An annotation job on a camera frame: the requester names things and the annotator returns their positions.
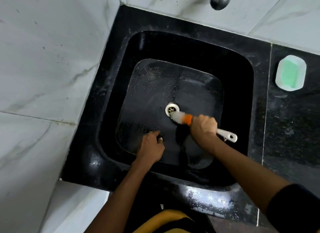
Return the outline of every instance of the drain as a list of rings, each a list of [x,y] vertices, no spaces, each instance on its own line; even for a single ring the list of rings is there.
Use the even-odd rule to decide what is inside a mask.
[[[175,111],[180,111],[180,108],[177,104],[175,104],[173,102],[170,102],[165,107],[165,113],[167,114],[168,117],[170,117],[171,114],[174,113]]]

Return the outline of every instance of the sink basin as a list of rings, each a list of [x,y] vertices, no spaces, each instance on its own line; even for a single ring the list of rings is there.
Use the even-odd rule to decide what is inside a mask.
[[[209,186],[235,183],[226,168],[192,140],[187,126],[165,114],[174,102],[184,112],[215,117],[238,135],[227,143],[247,155],[254,74],[242,55],[175,34],[143,31],[129,40],[106,106],[99,141],[107,157],[130,165],[141,138],[160,130],[166,149],[151,171]]]

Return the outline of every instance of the green soap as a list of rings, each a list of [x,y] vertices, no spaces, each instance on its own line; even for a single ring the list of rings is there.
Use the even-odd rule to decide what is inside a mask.
[[[298,65],[290,60],[284,60],[282,65],[281,81],[284,85],[295,88],[298,78]]]

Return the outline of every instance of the scrub brush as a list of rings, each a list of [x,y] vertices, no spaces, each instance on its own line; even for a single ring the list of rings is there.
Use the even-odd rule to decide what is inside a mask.
[[[182,111],[175,111],[170,114],[170,118],[178,124],[191,125],[192,115],[186,114]],[[238,140],[238,136],[234,133],[231,133],[226,130],[217,129],[217,134],[221,135],[224,138],[224,141],[229,140],[235,143]]]

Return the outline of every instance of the black sleeve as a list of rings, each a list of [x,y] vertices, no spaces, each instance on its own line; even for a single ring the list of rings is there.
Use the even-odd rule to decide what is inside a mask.
[[[280,233],[315,233],[320,229],[320,199],[303,186],[291,184],[271,199],[266,216]]]

